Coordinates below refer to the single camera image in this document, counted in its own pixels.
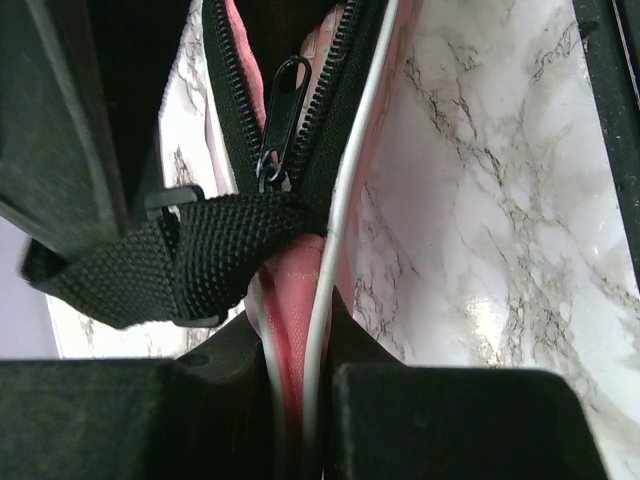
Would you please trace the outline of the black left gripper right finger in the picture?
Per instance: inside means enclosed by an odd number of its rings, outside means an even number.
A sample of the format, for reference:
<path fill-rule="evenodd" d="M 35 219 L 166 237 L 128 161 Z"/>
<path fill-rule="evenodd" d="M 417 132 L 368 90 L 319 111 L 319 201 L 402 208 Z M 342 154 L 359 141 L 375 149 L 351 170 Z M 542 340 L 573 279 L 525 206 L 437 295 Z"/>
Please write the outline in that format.
<path fill-rule="evenodd" d="M 541 370 L 411 367 L 332 297 L 328 479 L 603 479 L 580 402 Z"/>

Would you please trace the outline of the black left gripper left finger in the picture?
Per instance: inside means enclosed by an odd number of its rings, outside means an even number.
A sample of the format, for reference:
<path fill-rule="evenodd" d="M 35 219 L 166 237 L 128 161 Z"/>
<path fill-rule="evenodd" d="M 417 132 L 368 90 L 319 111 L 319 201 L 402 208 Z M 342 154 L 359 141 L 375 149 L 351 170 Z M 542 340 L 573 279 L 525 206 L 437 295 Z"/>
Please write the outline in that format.
<path fill-rule="evenodd" d="M 268 479 L 272 425 L 245 315 L 177 359 L 5 361 L 5 479 Z"/>

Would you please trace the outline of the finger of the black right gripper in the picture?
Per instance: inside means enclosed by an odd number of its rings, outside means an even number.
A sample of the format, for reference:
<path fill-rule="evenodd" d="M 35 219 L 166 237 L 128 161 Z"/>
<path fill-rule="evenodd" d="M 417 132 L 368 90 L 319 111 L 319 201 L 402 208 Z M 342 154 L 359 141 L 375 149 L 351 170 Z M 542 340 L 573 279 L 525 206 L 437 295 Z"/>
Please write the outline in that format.
<path fill-rule="evenodd" d="M 128 223 L 87 4 L 1 4 L 1 214 L 56 253 Z"/>

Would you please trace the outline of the black zipper pull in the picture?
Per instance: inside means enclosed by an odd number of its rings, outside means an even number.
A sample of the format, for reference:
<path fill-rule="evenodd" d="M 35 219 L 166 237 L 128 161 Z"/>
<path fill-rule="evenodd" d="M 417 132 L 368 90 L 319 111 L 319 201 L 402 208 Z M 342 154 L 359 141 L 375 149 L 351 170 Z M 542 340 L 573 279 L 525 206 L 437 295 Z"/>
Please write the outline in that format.
<path fill-rule="evenodd" d="M 289 151 L 311 79 L 309 61 L 299 55 L 284 61 L 274 76 L 256 177 L 260 193 L 279 189 L 286 178 Z"/>

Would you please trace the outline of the pink racket bag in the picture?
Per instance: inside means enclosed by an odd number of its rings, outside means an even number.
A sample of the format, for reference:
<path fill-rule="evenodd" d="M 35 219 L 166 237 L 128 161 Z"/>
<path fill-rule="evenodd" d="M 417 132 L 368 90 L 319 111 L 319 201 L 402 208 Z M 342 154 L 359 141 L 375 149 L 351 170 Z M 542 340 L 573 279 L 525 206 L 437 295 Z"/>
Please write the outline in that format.
<path fill-rule="evenodd" d="M 355 283 L 347 250 L 364 177 L 389 114 L 418 1 L 206 1 L 214 113 L 207 140 L 231 211 L 216 250 L 213 310 L 244 303 L 262 340 L 274 475 L 319 475 L 321 374 L 332 294 Z M 256 167 L 272 82 L 291 56 L 311 79 L 279 189 Z"/>

